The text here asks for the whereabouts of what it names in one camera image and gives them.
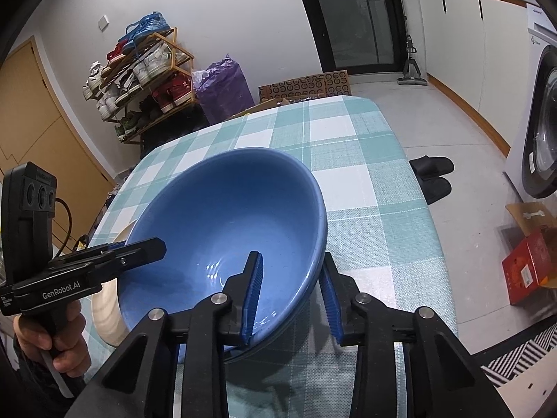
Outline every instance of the washing machine door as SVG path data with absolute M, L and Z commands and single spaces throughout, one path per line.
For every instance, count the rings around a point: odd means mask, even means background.
M 541 56 L 523 157 L 524 189 L 534 198 L 557 190 L 557 49 Z

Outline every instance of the light switch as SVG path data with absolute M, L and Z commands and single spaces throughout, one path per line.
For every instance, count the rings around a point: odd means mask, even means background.
M 104 31 L 107 26 L 108 26 L 108 17 L 106 15 L 103 15 L 99 20 L 99 30 Z

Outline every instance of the silver bolt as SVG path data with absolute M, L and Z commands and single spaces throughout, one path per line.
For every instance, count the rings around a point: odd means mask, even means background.
M 226 294 L 223 294 L 222 292 L 213 294 L 211 296 L 211 301 L 215 304 L 215 305 L 220 305 L 222 303 L 224 303 L 225 301 L 228 300 L 228 296 Z
M 371 302 L 371 295 L 365 293 L 365 292 L 360 292 L 358 294 L 356 294 L 356 297 L 354 297 L 356 299 L 356 301 L 358 303 L 361 303 L 362 305 L 365 305 L 366 303 Z
M 430 307 L 421 307 L 418 310 L 418 314 L 424 319 L 431 319 L 435 316 L 435 312 Z
M 164 316 L 164 311 L 160 308 L 153 308 L 149 311 L 149 319 L 151 320 L 159 320 Z

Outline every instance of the human hand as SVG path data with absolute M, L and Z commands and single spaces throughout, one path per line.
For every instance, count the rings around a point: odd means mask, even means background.
M 22 315 L 13 320 L 13 329 L 27 358 L 42 364 L 40 349 L 50 350 L 54 339 L 54 347 L 62 352 L 52 361 L 54 369 L 69 377 L 79 377 L 91 366 L 87 343 L 81 334 L 85 328 L 85 317 L 79 300 L 68 304 L 66 317 L 68 325 L 54 338 L 37 321 Z

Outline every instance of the tablecloth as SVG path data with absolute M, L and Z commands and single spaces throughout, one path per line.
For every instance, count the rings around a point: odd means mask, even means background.
M 313 172 L 327 208 L 327 250 L 339 271 L 353 276 L 360 290 L 389 307 L 414 311 L 430 306 L 456 332 L 448 273 L 430 211 L 397 138 L 377 105 L 368 99 L 336 96 L 272 108 L 155 149 L 127 179 L 91 244 L 112 242 L 188 167 L 247 146 L 288 152 Z M 93 327 L 90 299 L 84 299 L 84 313 L 93 359 L 90 377 L 111 348 Z M 396 345 L 395 350 L 399 416 L 403 417 L 402 348 Z M 332 340 L 316 287 L 278 339 L 247 359 L 227 365 L 230 415 L 348 417 L 355 362 L 355 347 L 341 348 Z M 178 381 L 178 410 L 180 389 Z

